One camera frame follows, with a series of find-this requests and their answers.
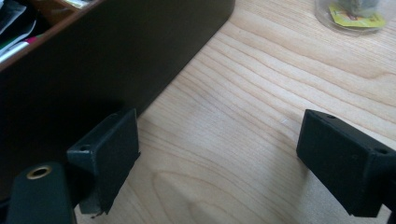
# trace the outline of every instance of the wood grain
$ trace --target wood grain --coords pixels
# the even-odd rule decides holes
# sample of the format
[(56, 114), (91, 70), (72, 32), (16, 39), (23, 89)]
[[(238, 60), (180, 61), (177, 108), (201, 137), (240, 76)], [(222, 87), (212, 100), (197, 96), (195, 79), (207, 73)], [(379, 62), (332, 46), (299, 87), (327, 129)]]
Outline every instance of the wood grain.
[(108, 216), (78, 223), (386, 223), (350, 217), (296, 157), (304, 110), (396, 148), (396, 22), (336, 34), (313, 1), (239, 0), (138, 121), (142, 155)]

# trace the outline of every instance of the desk surface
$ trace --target desk surface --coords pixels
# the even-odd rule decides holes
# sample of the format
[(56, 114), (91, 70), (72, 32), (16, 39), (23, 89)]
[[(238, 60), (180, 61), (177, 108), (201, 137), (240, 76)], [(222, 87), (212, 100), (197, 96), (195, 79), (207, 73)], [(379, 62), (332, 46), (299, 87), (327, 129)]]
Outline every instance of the desk surface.
[(237, 0), (138, 121), (142, 155), (108, 216), (78, 223), (386, 223), (350, 217), (297, 159), (304, 111), (396, 148), (396, 21), (339, 35), (314, 1)]

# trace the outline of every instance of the yellow label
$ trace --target yellow label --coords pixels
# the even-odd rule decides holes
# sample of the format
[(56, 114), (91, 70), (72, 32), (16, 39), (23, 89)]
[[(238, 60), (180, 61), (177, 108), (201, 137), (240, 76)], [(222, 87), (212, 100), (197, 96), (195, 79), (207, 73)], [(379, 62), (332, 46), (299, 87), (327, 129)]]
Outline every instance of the yellow label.
[(329, 10), (332, 13), (332, 18), (335, 23), (342, 26), (354, 26), (354, 27), (383, 27), (386, 22), (384, 18), (378, 13), (368, 18), (354, 17), (347, 13), (345, 9), (338, 6), (336, 3), (329, 5)]

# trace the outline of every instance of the wooden desk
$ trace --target wooden desk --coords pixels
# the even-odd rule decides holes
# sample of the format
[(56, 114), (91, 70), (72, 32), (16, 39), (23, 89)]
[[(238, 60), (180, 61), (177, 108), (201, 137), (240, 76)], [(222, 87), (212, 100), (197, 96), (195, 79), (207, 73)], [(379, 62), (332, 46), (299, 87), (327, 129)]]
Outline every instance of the wooden desk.
[(304, 111), (396, 149), (396, 22), (348, 37), (314, 1), (238, 0), (140, 117), (142, 155), (108, 216), (78, 223), (386, 223), (349, 217), (296, 157)]

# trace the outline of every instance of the screw hole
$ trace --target screw hole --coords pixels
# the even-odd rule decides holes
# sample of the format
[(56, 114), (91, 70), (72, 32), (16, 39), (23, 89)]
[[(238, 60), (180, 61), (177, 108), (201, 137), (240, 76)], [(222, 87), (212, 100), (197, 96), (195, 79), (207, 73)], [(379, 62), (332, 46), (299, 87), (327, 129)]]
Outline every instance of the screw hole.
[(377, 151), (381, 154), (388, 154), (388, 151), (384, 148), (375, 148), (375, 151)]
[(32, 170), (31, 172), (29, 172), (29, 174), (27, 174), (27, 178), (28, 179), (39, 179), (42, 178), (46, 175), (49, 175), (51, 172), (51, 168), (50, 166), (40, 166), (35, 168), (34, 170)]
[(79, 148), (80, 151), (88, 151), (90, 150), (91, 145), (84, 145)]

